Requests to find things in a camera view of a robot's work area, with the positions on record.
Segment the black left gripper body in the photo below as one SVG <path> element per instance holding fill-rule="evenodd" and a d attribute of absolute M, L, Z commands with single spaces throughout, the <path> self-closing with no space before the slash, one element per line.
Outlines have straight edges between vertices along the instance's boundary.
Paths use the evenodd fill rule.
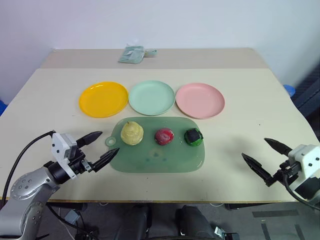
<path fill-rule="evenodd" d="M 75 153 L 68 158 L 68 166 L 75 173 L 75 175 L 83 174 L 84 172 L 91 172 L 94 170 L 94 164 L 86 160 L 84 152 L 77 148 Z"/>

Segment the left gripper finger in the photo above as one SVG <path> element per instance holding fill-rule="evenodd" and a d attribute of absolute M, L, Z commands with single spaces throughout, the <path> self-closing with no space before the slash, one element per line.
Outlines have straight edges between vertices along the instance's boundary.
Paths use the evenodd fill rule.
<path fill-rule="evenodd" d="M 102 133 L 102 131 L 94 131 L 86 134 L 85 136 L 76 140 L 77 147 L 82 148 L 93 143 Z"/>
<path fill-rule="evenodd" d="M 99 160 L 91 165 L 91 169 L 97 173 L 112 161 L 112 159 L 118 154 L 119 150 L 119 148 L 114 148 L 107 151 L 99 158 Z"/>

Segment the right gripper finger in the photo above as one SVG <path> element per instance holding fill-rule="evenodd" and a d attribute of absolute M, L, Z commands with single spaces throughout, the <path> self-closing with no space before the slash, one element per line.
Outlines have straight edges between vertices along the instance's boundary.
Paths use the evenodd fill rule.
<path fill-rule="evenodd" d="M 244 161 L 247 163 L 249 168 L 255 172 L 263 181 L 264 183 L 270 187 L 274 182 L 275 179 L 272 175 L 270 175 L 265 169 L 262 168 L 262 165 L 256 161 L 254 158 L 246 155 L 245 153 L 241 154 Z"/>
<path fill-rule="evenodd" d="M 272 149 L 274 149 L 276 152 L 280 153 L 281 155 L 288 156 L 289 152 L 292 151 L 292 149 L 289 146 L 275 139 L 265 137 L 264 140 L 270 145 Z"/>

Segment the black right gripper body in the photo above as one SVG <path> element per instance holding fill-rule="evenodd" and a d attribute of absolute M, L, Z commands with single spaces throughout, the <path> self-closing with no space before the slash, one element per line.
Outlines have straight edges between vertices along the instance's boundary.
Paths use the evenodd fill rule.
<path fill-rule="evenodd" d="M 280 169 L 272 176 L 271 185 L 280 182 L 285 186 L 285 176 L 287 176 L 287 183 L 290 186 L 299 177 L 300 162 L 295 161 L 290 165 L 289 161 L 285 161 L 279 167 Z"/>

